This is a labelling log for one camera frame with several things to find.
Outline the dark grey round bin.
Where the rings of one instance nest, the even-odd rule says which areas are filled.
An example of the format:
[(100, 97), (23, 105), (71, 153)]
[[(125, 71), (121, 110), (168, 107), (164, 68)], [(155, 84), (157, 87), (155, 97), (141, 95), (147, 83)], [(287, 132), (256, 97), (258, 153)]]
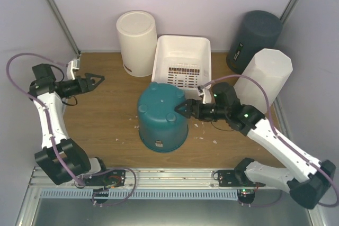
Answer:
[(257, 52), (275, 46), (282, 28), (281, 20), (270, 12), (245, 13), (226, 57), (228, 67), (242, 74)]

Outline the white rectangular tub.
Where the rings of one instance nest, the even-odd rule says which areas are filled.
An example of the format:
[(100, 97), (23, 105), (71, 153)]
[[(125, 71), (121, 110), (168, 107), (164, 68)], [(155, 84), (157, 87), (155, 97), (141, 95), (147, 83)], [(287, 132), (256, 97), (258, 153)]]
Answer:
[(196, 99), (197, 87), (211, 81), (211, 44), (207, 38), (163, 35), (158, 38), (151, 80), (185, 91)]

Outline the white cylindrical bin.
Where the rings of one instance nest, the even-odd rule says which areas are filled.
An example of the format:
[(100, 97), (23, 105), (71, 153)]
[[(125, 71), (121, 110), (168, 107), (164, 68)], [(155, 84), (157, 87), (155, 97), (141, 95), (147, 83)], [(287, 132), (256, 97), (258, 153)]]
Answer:
[(154, 17), (145, 11), (126, 12), (116, 28), (125, 71), (135, 77), (151, 75), (158, 40)]

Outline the teal round bin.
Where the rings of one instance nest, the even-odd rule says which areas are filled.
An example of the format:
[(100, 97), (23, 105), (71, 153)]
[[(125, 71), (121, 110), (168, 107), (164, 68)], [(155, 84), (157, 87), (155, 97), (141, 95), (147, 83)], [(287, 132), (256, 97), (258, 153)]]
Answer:
[(138, 133), (143, 144), (155, 152), (178, 149), (188, 136), (188, 120), (175, 112), (186, 100), (173, 85), (151, 82), (137, 103)]

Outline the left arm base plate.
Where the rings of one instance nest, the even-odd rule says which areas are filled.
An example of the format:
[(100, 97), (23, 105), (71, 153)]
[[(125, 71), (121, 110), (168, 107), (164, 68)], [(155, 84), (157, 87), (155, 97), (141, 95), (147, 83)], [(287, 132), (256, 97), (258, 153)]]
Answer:
[(100, 176), (86, 176), (83, 181), (87, 187), (115, 188), (124, 186), (125, 176), (124, 169), (117, 169)]

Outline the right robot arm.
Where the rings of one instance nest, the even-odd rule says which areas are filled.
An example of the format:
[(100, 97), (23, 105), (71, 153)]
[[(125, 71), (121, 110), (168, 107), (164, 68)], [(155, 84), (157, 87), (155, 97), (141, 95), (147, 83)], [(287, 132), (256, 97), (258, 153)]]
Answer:
[(216, 122), (224, 120), (231, 129), (255, 141), (280, 161), (284, 168), (262, 165), (251, 158), (235, 168), (235, 182), (240, 186), (260, 183), (290, 194), (305, 209), (313, 209), (333, 186), (335, 165), (319, 161), (280, 133), (270, 120), (252, 105), (242, 104), (232, 86), (226, 82), (212, 87), (214, 103), (188, 99), (175, 107), (186, 118)]

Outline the white faceted bin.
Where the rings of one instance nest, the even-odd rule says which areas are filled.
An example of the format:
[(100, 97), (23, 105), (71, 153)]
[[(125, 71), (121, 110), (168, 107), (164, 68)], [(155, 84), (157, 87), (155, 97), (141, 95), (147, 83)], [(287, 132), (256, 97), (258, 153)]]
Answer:
[[(283, 52), (275, 49), (262, 49), (254, 55), (243, 75), (261, 85), (266, 92), (269, 105), (272, 105), (292, 71), (292, 61)], [(242, 104), (252, 105), (262, 113), (267, 113), (264, 95), (252, 81), (240, 77), (234, 89)]]

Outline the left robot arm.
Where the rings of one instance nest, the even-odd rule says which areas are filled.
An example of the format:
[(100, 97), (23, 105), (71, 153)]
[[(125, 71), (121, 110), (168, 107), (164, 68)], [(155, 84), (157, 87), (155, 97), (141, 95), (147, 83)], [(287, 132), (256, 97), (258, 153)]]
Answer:
[(42, 149), (35, 153), (35, 161), (56, 185), (82, 174), (91, 175), (91, 180), (98, 186), (105, 185), (109, 181), (109, 172), (104, 162), (98, 157), (88, 157), (69, 137), (63, 119), (65, 98), (91, 92), (105, 78), (91, 73), (86, 73), (84, 77), (76, 76), (74, 73), (79, 70), (76, 60), (68, 64), (68, 80), (57, 81), (52, 68), (50, 64), (32, 68), (35, 80), (28, 94), (38, 110), (42, 128)]

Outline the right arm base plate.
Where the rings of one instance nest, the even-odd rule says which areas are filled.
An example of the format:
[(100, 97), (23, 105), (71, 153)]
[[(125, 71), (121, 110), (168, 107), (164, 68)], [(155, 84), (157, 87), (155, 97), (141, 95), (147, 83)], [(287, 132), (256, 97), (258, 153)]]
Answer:
[(220, 169), (212, 171), (211, 177), (218, 182), (219, 187), (265, 187), (263, 183), (251, 182), (246, 180), (241, 183), (233, 169)]

